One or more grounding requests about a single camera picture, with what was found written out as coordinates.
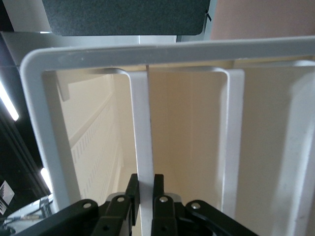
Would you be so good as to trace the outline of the dark grey felt panel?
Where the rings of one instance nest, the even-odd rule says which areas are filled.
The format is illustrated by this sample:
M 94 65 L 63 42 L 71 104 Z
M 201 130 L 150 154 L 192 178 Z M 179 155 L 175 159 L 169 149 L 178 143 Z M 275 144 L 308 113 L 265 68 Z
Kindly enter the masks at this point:
M 61 36 L 198 35 L 211 0 L 42 0 Z

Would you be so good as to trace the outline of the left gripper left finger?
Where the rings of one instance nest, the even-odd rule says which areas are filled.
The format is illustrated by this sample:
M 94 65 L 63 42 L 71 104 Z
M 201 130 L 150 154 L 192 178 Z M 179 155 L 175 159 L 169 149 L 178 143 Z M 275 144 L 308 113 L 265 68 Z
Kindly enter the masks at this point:
M 140 204 L 137 174 L 126 191 L 108 196 L 99 206 L 80 200 L 14 236 L 132 236 Z

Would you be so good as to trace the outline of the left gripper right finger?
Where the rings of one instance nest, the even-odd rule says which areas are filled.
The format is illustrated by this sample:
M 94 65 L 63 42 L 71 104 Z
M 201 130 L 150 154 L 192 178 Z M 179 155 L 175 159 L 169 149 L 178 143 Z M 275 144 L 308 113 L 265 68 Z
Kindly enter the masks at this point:
M 162 174 L 155 175 L 153 200 L 151 236 L 258 236 L 205 201 L 183 205 L 179 195 L 165 193 Z

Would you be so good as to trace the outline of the ceiling strip light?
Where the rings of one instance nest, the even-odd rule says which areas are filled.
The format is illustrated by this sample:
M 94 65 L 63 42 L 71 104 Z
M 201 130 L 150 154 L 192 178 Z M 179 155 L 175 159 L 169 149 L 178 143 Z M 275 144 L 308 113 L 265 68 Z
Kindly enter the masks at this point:
M 44 179 L 50 193 L 53 193 L 53 187 L 52 187 L 52 182 L 51 182 L 51 179 L 50 179 L 50 176 L 49 176 L 49 173 L 47 171 L 46 168 L 42 168 L 41 171 L 40 171 L 40 174 L 42 176 L 42 178 Z
M 19 119 L 19 114 L 14 107 L 10 97 L 8 96 L 2 82 L 0 81 L 0 99 L 4 103 L 5 107 L 7 108 L 9 114 L 11 115 L 12 119 L 14 121 L 17 121 Z

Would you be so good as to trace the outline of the white drawer cabinet casing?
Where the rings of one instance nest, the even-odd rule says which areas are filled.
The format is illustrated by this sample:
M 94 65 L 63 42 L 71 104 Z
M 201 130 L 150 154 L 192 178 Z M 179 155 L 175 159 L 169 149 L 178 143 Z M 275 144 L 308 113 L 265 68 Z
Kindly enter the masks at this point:
M 153 189 L 153 154 L 149 112 L 148 67 L 206 66 L 211 61 L 315 55 L 315 36 L 217 40 L 119 47 L 57 47 L 29 52 L 20 66 L 21 80 L 36 142 L 49 176 L 55 206 L 62 210 L 81 199 L 74 159 L 60 100 L 69 99 L 70 79 L 56 72 L 125 74 L 130 82 L 135 155 L 140 195 L 147 203 Z

